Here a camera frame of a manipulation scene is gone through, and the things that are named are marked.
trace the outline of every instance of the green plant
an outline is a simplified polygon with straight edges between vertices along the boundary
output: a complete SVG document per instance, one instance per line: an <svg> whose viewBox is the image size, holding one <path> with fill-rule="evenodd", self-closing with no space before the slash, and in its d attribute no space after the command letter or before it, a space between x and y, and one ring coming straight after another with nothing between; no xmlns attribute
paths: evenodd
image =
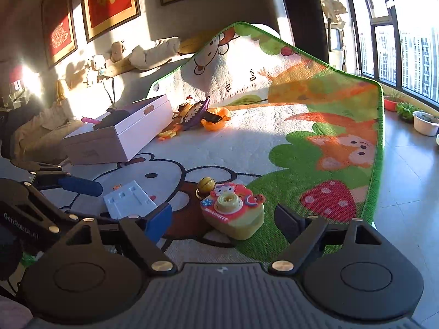
<svg viewBox="0 0 439 329"><path fill-rule="evenodd" d="M398 90L392 89L389 95L386 96L387 96L387 100L399 103L402 100L403 94Z"/></svg>
<svg viewBox="0 0 439 329"><path fill-rule="evenodd" d="M413 120L413 112L419 110L416 106L407 102L397 103L395 109L397 114L406 120Z"/></svg>

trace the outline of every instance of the play mat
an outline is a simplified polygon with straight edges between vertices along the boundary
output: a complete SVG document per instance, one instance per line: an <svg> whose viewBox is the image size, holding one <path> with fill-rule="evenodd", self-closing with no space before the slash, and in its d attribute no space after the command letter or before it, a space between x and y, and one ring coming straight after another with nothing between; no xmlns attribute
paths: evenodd
<svg viewBox="0 0 439 329"><path fill-rule="evenodd" d="M154 139L126 163L64 169L99 181L103 194L135 180L156 204L169 202L173 223L157 245L177 264L273 260L288 245L274 224L278 203L333 223L372 222L383 158L378 83L239 22L153 84L148 97L165 93L174 109L188 95L210 96L210 106L227 106L231 120L218 132ZM231 240L204 220L195 191L205 176L265 195L265 222L253 237ZM75 212L107 211L102 196L44 193Z"/></svg>

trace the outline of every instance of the small orange toy piece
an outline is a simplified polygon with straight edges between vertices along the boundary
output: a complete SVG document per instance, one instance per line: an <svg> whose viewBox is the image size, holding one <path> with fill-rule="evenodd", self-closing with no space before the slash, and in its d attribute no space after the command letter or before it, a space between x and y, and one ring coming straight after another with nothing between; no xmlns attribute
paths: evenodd
<svg viewBox="0 0 439 329"><path fill-rule="evenodd" d="M226 125L227 121L231 120L230 117L230 110L225 107L215 107L211 109L207 109L208 112L213 113L215 115L221 116L223 119L221 121L218 121L216 124L213 122L206 121L204 119L201 120L201 125L207 130L207 131L219 131Z"/></svg>

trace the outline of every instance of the cartoon fox print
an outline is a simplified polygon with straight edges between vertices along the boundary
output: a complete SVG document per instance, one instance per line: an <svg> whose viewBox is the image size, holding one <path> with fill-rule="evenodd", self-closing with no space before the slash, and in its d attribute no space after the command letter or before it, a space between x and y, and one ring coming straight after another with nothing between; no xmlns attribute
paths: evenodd
<svg viewBox="0 0 439 329"><path fill-rule="evenodd" d="M346 133L338 136L307 137L323 152L317 163L318 170L336 171L350 165L368 168L374 162L378 134L373 126L377 120L355 122L349 117L329 113L297 114L285 120L307 120L346 128Z"/></svg>
<svg viewBox="0 0 439 329"><path fill-rule="evenodd" d="M328 70L327 67L319 63L311 63L310 66L306 67L305 62L300 62L277 76L269 75L265 69L260 70L258 74L265 76L271 82L268 90L269 103L330 103L377 89L372 83L360 81L350 86L344 86L334 92L323 92L326 84L334 83L336 85L337 78L339 78L339 75L333 76L330 73L319 78L313 78L313 76L325 70Z"/></svg>

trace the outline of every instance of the stuffed animal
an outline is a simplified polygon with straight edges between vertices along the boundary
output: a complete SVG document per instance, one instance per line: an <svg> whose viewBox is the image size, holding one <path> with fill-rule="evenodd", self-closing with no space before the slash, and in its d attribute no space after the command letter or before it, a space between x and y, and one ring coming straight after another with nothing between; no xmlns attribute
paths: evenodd
<svg viewBox="0 0 439 329"><path fill-rule="evenodd" d="M111 45L111 61L116 63L123 59L123 52L125 51L124 41L114 42Z"/></svg>
<svg viewBox="0 0 439 329"><path fill-rule="evenodd" d="M90 86L100 81L99 77L102 76L105 71L105 58L102 54L97 54L93 56L93 59L87 62L86 65L87 64L90 65L87 72L87 84Z"/></svg>

